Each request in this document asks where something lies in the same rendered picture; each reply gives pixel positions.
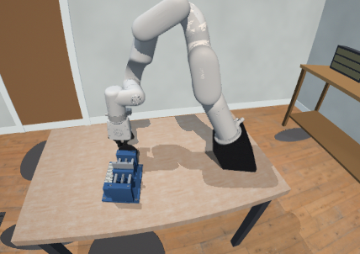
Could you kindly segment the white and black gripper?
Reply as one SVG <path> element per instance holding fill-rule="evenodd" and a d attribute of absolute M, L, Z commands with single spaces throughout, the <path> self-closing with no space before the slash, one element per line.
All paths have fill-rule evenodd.
<path fill-rule="evenodd" d="M 118 148 L 121 146 L 122 140 L 124 141 L 123 145 L 125 145 L 129 140 L 133 140 L 135 138 L 132 133 L 132 128 L 128 115 L 125 120 L 117 123 L 110 121 L 108 118 L 107 128 L 109 139 L 114 140 L 118 145 Z"/>

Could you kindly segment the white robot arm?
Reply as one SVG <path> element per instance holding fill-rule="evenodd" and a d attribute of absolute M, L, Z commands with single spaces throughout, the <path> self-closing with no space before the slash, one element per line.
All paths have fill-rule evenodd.
<path fill-rule="evenodd" d="M 158 36 L 177 24 L 183 27 L 194 97 L 202 104 L 217 132 L 217 136 L 214 135 L 215 141 L 221 145 L 230 144 L 240 137 L 240 123 L 244 118 L 232 118 L 221 92 L 220 65 L 211 48 L 205 17 L 188 0 L 163 0 L 135 19 L 132 24 L 134 38 L 125 68 L 123 87 L 111 86 L 105 89 L 108 110 L 105 116 L 112 122 L 121 122 L 126 119 L 126 112 L 128 116 L 132 114 L 132 109 L 125 106 L 144 103 L 146 96 L 140 85 L 142 73 L 152 63 Z"/>

